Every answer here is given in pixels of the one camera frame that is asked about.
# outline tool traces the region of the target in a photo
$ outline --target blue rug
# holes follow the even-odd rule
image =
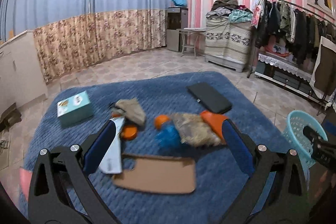
[[[82,143],[96,133],[110,117],[109,104],[119,99],[136,97],[147,115],[144,131],[127,142],[125,152],[139,155],[171,155],[193,157],[196,160],[196,190],[188,195],[160,195],[139,193],[115,187],[111,179],[100,172],[89,176],[90,181],[123,224],[205,224],[218,220],[237,197],[247,180],[237,166],[230,150],[222,148],[183,151],[162,151],[155,140],[157,130],[153,120],[159,114],[173,112],[200,113],[204,107],[187,92],[186,86],[207,82],[228,98],[232,110],[226,113],[242,133],[256,144],[265,144],[273,151],[287,152],[289,143],[280,131],[233,84],[217,72],[196,72],[166,76],[150,80],[130,81],[71,88],[62,91],[50,105],[30,143],[24,167],[33,170],[39,151],[55,146]],[[94,117],[76,126],[61,129],[57,119],[58,101],[86,90],[94,107]],[[255,211],[261,209],[272,179],[259,199]],[[73,189],[70,197],[77,210],[84,212]],[[27,216],[27,203],[20,195],[21,211]]]

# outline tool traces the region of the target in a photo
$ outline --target striped bedspread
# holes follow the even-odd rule
[[[205,54],[231,57],[246,63],[249,55],[251,22],[230,23],[228,18],[207,19]]]

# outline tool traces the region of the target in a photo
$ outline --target blue plastic bag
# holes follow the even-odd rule
[[[173,122],[165,122],[161,131],[156,135],[156,140],[161,148],[179,148],[181,138]]]
[[[187,0],[172,0],[175,6],[187,7]]]

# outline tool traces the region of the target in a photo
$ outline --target black tablet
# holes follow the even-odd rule
[[[207,83],[191,85],[187,89],[199,103],[213,113],[225,113],[232,108],[231,102]]]

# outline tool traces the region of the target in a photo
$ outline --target teal box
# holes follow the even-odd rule
[[[86,91],[57,103],[57,117],[62,127],[68,127],[93,115],[93,108]]]

